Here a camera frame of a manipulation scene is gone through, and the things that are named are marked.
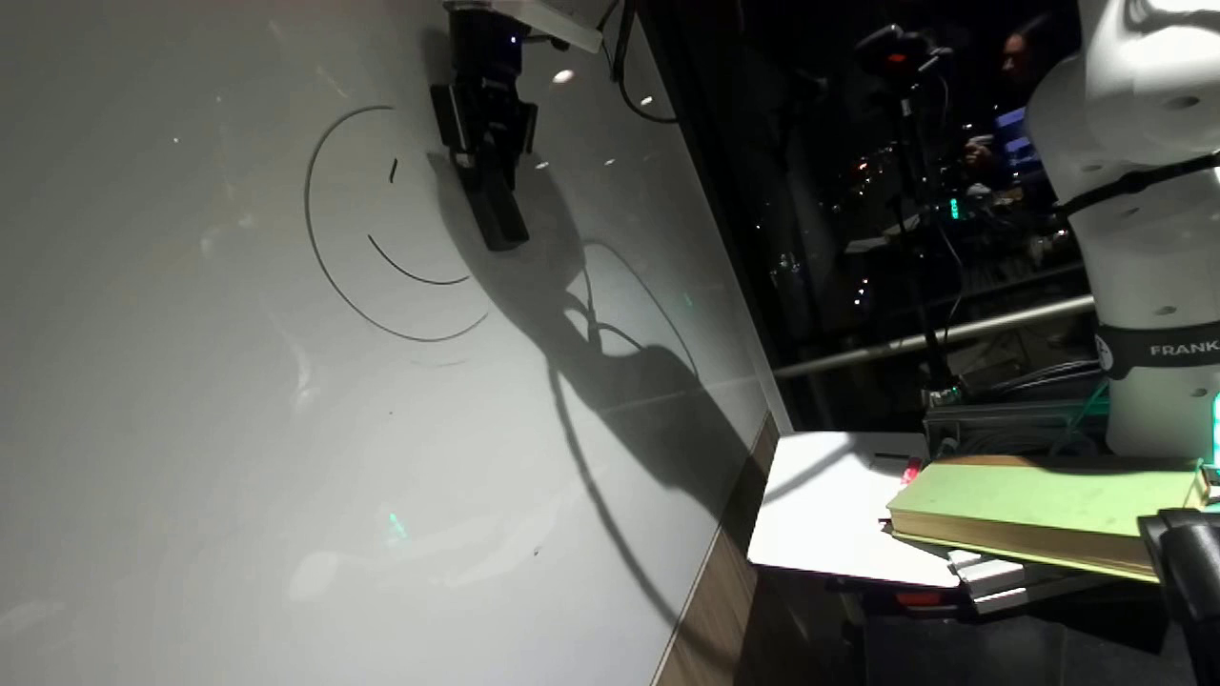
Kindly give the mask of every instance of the white wall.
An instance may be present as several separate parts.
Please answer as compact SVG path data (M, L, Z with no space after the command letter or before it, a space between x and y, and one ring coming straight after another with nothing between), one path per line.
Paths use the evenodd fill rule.
M760 340L680 130L602 57L528 47L547 168L490 259L432 122L441 26L5 5L5 686L657 676L767 425ZM630 74L666 112L640 33Z

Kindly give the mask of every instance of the cable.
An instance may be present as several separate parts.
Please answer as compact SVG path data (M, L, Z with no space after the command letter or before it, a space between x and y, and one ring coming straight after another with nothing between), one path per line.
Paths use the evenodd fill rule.
M1085 417L1098 417L1110 409L1105 394L1110 394L1110 376L1100 376L1098 390L1070 409L1062 435L1052 444L1052 458L1060 458L1070 448Z
M630 342L630 347L644 350L644 342L640 342L640 340L634 340L630 333L622 333L622 327L612 327L612 323L599 323L599 333L610 333L610 336L616 336L622 342Z
M935 323L929 323L929 313L927 313L927 300L924 300L924 287L917 287L917 256L910 249L910 235L908 235L908 218L904 218L904 199L891 199L891 218L894 218L894 228L898 228L898 246L904 246L904 256L908 256L908 267L910 267L910 280L908 280L908 295L910 295L910 305L915 305L915 318L917 318L917 327L927 336L927 350L941 350L936 336L935 336Z
M663 117L663 113L644 112L644 108L625 92L625 80L616 80L616 97L622 97L622 103L625 103L635 117L644 117L644 122L657 122L657 126L676 126L676 122L680 122L680 117Z
M657 122L657 126L676 126L680 117L666 117L666 113L653 113L644 112L630 89L625 89L625 51L630 51L630 40L634 40L634 0L622 5L622 17L616 17L616 47L610 52L610 80L616 83L616 97L625 103L625 112L634 112L635 117L644 122Z
M949 259L954 259L954 267L958 267L958 298L954 298L954 308L949 308L949 318L944 318L944 327L949 327L954 318L958 318L958 308L960 308L960 300L965 300L965 273L968 273L968 267L965 267L960 251L954 249L954 239L949 239L949 232L944 232L941 220L936 220L936 235L941 235L944 251L949 251Z
M941 149L954 145L949 126L954 126L954 89L949 80L936 74L941 83Z
M605 256L612 256L634 280L635 287L644 290L644 298L657 305L658 322L676 333L685 364L690 364L690 375L697 376L697 364L694 364L694 350L685 342L685 336L680 333L676 318L658 305L657 290L648 287L648 280L605 239L583 239L583 249L602 249Z
M610 24L610 17L616 12L616 5L622 5L622 0L610 0L610 5L605 5L602 19L599 19L599 32L605 32L605 24Z
M1025 376L999 381L987 394L1029 394L1029 390L1043 390L1043 385L1085 381L1085 376L1098 376L1098 375L1100 375L1098 359L1067 359L1067 364L1056 364L1056 366L1040 366L1040 370L1032 370Z

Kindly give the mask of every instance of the drawn circle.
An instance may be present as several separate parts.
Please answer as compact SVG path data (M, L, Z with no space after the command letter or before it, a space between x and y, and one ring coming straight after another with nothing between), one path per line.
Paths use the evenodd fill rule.
M306 232L336 298L385 336L453 342L486 322L460 256L447 239L390 103L338 113L306 168Z

